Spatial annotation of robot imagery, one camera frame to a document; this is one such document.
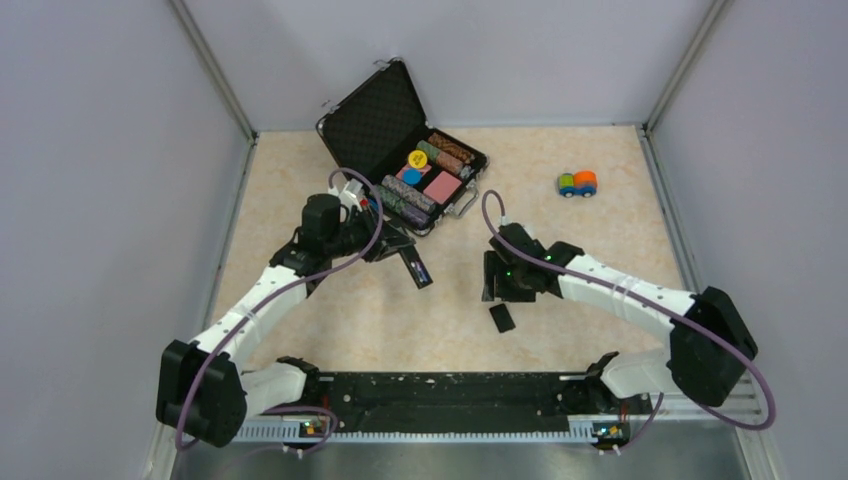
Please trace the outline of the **black remote control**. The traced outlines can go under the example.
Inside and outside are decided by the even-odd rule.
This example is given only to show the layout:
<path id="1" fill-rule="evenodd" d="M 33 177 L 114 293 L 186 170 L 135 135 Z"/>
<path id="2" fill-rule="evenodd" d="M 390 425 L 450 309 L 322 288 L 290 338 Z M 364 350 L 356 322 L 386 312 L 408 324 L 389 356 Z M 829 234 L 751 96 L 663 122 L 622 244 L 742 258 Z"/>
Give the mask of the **black remote control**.
<path id="1" fill-rule="evenodd" d="M 415 247 L 402 248 L 399 254 L 418 289 L 424 289 L 433 284 L 433 278 Z"/>

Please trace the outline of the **black remote battery cover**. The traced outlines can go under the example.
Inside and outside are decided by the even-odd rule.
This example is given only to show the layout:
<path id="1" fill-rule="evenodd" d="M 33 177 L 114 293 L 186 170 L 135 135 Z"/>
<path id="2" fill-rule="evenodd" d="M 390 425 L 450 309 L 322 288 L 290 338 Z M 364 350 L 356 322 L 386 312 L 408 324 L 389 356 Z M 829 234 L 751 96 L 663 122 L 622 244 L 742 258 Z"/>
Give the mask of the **black remote battery cover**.
<path id="1" fill-rule="evenodd" d="M 516 328 L 516 324 L 506 304 L 498 304 L 490 307 L 489 313 L 500 334 L 510 332 Z"/>

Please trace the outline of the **purple battery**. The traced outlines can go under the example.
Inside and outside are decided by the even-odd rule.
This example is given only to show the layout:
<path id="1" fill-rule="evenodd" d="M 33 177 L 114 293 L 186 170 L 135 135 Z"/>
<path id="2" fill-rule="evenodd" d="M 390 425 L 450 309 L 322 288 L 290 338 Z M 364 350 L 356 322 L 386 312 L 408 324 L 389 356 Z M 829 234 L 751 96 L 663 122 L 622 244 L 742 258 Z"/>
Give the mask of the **purple battery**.
<path id="1" fill-rule="evenodd" d="M 422 282 L 428 282 L 429 281 L 429 275 L 426 271 L 426 268 L 420 262 L 414 262 L 413 266 L 414 266 L 416 272 L 418 273 L 418 276 L 420 277 L 421 281 Z"/>

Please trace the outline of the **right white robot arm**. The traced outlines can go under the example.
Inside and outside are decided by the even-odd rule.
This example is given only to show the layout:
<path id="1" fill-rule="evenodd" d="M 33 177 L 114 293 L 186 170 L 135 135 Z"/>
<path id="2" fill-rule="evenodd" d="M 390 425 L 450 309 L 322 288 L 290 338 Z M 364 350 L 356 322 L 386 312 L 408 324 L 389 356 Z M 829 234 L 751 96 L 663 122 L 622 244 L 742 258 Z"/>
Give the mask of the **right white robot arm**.
<path id="1" fill-rule="evenodd" d="M 586 385 L 589 404 L 612 412 L 627 397 L 679 393 L 720 407 L 759 353 L 730 296 L 666 288 L 607 266 L 582 248 L 557 241 L 544 246 L 519 223 L 491 237 L 487 281 L 505 301 L 534 301 L 547 293 L 600 308 L 653 336 L 660 347 L 616 354 Z"/>

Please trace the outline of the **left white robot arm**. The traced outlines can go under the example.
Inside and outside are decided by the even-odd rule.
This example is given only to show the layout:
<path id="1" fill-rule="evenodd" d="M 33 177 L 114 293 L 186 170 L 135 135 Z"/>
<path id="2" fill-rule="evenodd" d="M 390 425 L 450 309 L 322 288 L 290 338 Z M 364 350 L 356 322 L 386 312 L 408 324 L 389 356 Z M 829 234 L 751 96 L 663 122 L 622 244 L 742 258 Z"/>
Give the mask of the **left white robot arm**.
<path id="1" fill-rule="evenodd" d="M 419 287 L 432 279 L 415 240 L 387 220 L 378 204 L 355 195 L 310 196 L 301 224 L 262 270 L 251 289 L 219 320 L 190 341 L 172 341 L 160 363 L 155 417 L 180 437 L 216 447 L 229 444 L 243 423 L 274 407 L 308 413 L 319 404 L 314 366 L 283 358 L 261 370 L 245 363 L 273 328 L 320 283 L 339 271 L 335 260 L 379 262 L 398 255 Z"/>

